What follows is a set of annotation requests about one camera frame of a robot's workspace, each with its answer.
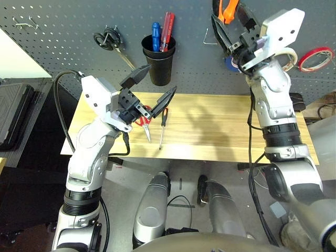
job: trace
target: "black case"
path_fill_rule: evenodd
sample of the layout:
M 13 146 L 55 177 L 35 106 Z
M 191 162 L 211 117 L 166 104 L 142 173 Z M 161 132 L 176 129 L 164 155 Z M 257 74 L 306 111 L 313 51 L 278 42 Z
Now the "black case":
M 0 150 L 13 150 L 34 95 L 27 84 L 0 86 Z

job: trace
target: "red tape roll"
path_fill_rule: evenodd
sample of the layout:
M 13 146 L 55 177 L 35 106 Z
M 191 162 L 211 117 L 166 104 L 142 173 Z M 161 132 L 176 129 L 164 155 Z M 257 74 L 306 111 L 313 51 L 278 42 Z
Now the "red tape roll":
M 322 63 L 314 66 L 314 67 L 308 67 L 305 68 L 303 67 L 303 64 L 305 63 L 306 60 L 308 60 L 310 57 L 316 55 L 316 54 L 320 54 L 320 53 L 326 53 L 329 55 L 329 57 L 327 57 L 327 59 L 325 59 Z M 317 71 L 319 69 L 321 69 L 322 67 L 326 66 L 329 62 L 331 62 L 332 58 L 335 56 L 334 51 L 327 46 L 323 46 L 323 47 L 319 47 L 316 49 L 313 49 L 312 51 L 307 52 L 300 60 L 299 60 L 299 70 L 302 72 L 313 72 L 313 71 Z

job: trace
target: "gray pegboard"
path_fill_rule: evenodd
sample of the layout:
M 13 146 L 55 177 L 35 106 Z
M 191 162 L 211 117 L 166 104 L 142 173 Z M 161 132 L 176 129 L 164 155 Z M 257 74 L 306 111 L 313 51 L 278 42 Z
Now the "gray pegboard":
M 299 57 L 319 46 L 336 48 L 334 0 L 250 0 L 246 4 L 260 22 L 281 9 L 296 7 L 305 11 L 298 39 L 290 46 Z M 70 68 L 86 75 L 105 77 L 117 88 L 130 68 L 116 52 L 99 48 L 93 41 L 93 33 L 102 33 L 105 25 L 117 25 L 125 42 L 124 52 L 136 66 L 141 66 L 146 64 L 142 38 L 151 33 L 153 22 L 163 25 L 165 11 L 171 11 L 176 14 L 173 36 L 177 41 L 171 83 L 157 87 L 147 76 L 133 91 L 164 92 L 177 85 L 179 93 L 248 94 L 244 76 L 226 69 L 221 48 L 203 44 L 207 28 L 207 42 L 215 42 L 211 5 L 211 0 L 5 0 L 0 4 L 0 27 L 52 76 Z M 28 23 L 29 15 L 39 25 L 37 30 L 15 28 L 12 17 Z M 336 88 L 333 64 L 313 73 L 297 69 L 288 73 L 292 77 L 291 91 L 299 91 L 306 104 Z M 75 78 L 65 77 L 62 84 L 73 96 L 79 97 L 81 87 Z

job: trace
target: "floor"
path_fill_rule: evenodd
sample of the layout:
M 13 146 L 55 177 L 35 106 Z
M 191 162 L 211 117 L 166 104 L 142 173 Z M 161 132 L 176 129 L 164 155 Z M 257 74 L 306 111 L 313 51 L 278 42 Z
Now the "floor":
M 208 217 L 208 207 L 199 207 L 196 203 L 197 180 L 201 174 L 209 179 L 215 179 L 223 184 L 231 193 L 239 209 L 246 231 L 257 240 L 267 243 L 260 220 L 255 211 L 249 190 L 248 174 L 237 171 L 236 163 L 205 162 L 191 160 L 166 159 L 131 159 L 126 158 L 123 166 L 113 165 L 112 171 L 106 172 L 102 196 L 108 207 L 111 223 L 111 235 L 108 251 L 131 251 L 132 228 L 141 197 L 151 178 L 160 171 L 168 171 L 171 181 L 171 196 L 183 194 L 195 206 L 193 208 L 192 228 L 202 232 L 211 232 L 212 227 Z M 265 186 L 261 175 L 256 181 Z M 268 222 L 274 235 L 278 237 L 281 219 L 276 219 L 269 210 L 269 205 L 275 200 L 270 197 L 268 190 L 257 185 L 259 198 Z M 176 199 L 175 204 L 186 204 L 183 199 Z M 100 221 L 105 227 L 104 216 Z M 188 227 L 190 210 L 186 207 L 168 207 L 166 227 Z M 46 233 L 44 225 L 25 230 L 17 239 L 17 243 L 10 249 L 2 251 L 50 251 L 53 234 Z
M 311 104 L 307 105 L 306 109 L 303 110 L 302 114 L 304 118 L 319 118 L 317 114 L 319 107 L 321 107 L 324 104 L 335 104 L 335 103 L 336 103 L 336 90 L 316 100 L 315 102 L 312 102 Z M 323 109 L 321 109 L 320 114 L 322 118 L 327 118 L 336 114 L 335 105 L 324 107 Z

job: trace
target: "black pen holder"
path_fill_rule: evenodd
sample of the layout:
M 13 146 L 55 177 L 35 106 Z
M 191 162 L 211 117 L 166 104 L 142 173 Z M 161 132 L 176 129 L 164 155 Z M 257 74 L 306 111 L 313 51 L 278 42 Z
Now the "black pen holder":
M 170 38 L 168 51 L 153 51 L 152 35 L 145 37 L 142 41 L 142 51 L 145 54 L 147 63 L 152 67 L 149 74 L 152 83 L 156 86 L 165 86 L 170 82 L 172 75 L 173 55 L 175 52 L 175 39 Z

